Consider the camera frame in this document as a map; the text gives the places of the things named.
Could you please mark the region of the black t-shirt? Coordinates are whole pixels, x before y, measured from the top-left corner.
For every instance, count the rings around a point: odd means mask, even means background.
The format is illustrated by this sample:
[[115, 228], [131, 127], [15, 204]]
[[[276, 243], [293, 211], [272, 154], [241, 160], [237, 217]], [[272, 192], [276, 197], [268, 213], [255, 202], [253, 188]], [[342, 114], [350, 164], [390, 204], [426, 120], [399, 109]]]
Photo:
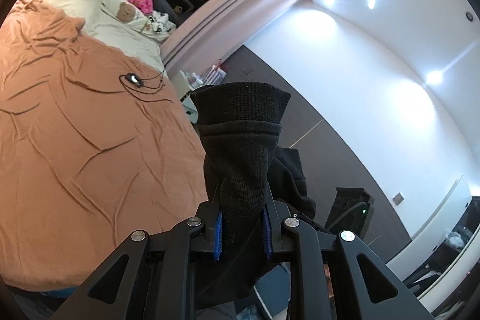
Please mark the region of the black t-shirt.
[[206, 153], [208, 198], [220, 203], [221, 249], [198, 273], [203, 308], [242, 299], [273, 267], [269, 253], [268, 197], [314, 218], [299, 152], [279, 147], [290, 94], [261, 82], [204, 86], [193, 92], [196, 124]]

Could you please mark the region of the black floor power device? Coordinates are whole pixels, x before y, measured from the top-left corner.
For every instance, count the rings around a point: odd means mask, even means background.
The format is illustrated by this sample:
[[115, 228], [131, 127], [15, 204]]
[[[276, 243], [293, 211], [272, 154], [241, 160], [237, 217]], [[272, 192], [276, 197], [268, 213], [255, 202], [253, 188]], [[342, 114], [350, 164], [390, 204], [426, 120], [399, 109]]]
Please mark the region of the black floor power device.
[[374, 197], [363, 188], [336, 188], [325, 229], [335, 235], [350, 231], [363, 239], [374, 213], [373, 206]]

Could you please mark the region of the brown bed blanket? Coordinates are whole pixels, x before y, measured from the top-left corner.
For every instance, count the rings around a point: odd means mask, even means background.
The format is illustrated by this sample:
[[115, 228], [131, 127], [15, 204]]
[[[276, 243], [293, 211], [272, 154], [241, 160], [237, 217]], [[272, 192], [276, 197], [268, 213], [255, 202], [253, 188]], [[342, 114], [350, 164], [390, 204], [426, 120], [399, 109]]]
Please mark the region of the brown bed blanket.
[[26, 291], [80, 285], [131, 232], [167, 231], [207, 198], [170, 81], [82, 28], [42, 0], [1, 26], [1, 276]]

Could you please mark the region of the white bedside shelf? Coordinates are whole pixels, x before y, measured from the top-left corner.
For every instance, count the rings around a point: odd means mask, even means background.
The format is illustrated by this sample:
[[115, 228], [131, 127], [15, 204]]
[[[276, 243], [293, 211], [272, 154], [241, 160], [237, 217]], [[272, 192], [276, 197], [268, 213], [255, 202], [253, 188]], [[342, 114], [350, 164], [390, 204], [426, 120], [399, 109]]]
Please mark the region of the white bedside shelf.
[[170, 78], [176, 95], [191, 124], [196, 124], [198, 120], [198, 111], [191, 98], [191, 94], [196, 89], [205, 86], [219, 85], [226, 76], [226, 72], [221, 68], [221, 65], [222, 62], [219, 60], [202, 73], [202, 75], [194, 72], [179, 71], [175, 76]]

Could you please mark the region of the small black device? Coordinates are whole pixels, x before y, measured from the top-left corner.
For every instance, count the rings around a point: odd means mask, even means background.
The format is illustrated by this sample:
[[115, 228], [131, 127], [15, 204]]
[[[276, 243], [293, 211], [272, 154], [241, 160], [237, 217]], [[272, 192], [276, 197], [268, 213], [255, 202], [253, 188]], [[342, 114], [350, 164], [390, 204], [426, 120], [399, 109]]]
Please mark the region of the small black device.
[[128, 73], [125, 76], [125, 79], [128, 80], [130, 84], [135, 85], [137, 88], [141, 88], [144, 86], [143, 80], [134, 73]]

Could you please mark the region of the bear print pillow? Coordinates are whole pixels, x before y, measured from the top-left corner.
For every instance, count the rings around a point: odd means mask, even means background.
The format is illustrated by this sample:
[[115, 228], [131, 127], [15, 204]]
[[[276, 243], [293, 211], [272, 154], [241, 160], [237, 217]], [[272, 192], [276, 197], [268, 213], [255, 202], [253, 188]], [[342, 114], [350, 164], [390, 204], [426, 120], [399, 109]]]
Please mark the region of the bear print pillow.
[[163, 43], [176, 30], [176, 24], [168, 19], [168, 15], [154, 10], [144, 15], [127, 0], [96, 0], [103, 11], [114, 17], [144, 37]]

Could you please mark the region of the pink curtain right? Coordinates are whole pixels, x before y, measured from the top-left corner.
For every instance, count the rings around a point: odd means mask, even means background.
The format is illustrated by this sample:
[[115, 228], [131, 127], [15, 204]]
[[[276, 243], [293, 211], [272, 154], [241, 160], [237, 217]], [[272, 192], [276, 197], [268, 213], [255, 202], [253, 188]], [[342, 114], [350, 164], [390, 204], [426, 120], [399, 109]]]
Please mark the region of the pink curtain right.
[[169, 76], [223, 62], [299, 0], [209, 0], [161, 46]]

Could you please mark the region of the dark grey cushion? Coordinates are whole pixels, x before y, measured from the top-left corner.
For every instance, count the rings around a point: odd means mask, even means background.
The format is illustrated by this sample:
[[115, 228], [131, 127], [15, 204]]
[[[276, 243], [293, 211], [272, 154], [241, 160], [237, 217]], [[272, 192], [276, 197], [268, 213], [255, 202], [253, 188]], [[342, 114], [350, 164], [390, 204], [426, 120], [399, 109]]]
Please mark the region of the dark grey cushion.
[[170, 6], [167, 0], [152, 0], [154, 10], [160, 13], [165, 13], [168, 15], [168, 19], [175, 23], [176, 26], [180, 26], [182, 24], [182, 20], [179, 15], [174, 11], [174, 9]]

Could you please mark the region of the pink crumpled garment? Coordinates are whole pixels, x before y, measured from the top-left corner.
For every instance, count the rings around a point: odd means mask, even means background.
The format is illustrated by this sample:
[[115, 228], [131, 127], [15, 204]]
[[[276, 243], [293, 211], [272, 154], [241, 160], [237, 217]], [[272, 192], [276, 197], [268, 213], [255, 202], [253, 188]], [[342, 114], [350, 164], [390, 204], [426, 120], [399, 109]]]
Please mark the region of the pink crumpled garment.
[[144, 15], [150, 15], [154, 11], [152, 0], [127, 0], [137, 7]]

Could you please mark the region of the cream white duvet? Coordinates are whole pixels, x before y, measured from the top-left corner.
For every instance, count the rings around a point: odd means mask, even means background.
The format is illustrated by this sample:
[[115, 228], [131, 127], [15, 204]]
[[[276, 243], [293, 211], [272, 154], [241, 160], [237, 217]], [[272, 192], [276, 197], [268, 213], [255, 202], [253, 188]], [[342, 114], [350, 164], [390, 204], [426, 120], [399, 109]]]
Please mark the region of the cream white duvet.
[[98, 0], [43, 0], [72, 18], [82, 18], [81, 32], [105, 45], [120, 49], [157, 71], [164, 69], [160, 47], [153, 40], [108, 15]]

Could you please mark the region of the wall socket plate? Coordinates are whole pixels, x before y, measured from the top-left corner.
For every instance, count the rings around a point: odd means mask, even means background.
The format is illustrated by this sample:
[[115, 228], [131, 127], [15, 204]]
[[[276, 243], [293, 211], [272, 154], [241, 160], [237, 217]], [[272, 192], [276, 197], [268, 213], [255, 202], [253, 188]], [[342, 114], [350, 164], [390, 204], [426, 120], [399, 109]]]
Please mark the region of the wall socket plate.
[[404, 200], [404, 197], [403, 197], [402, 193], [397, 193], [397, 194], [393, 197], [393, 202], [394, 202], [396, 205], [399, 205], [403, 200]]

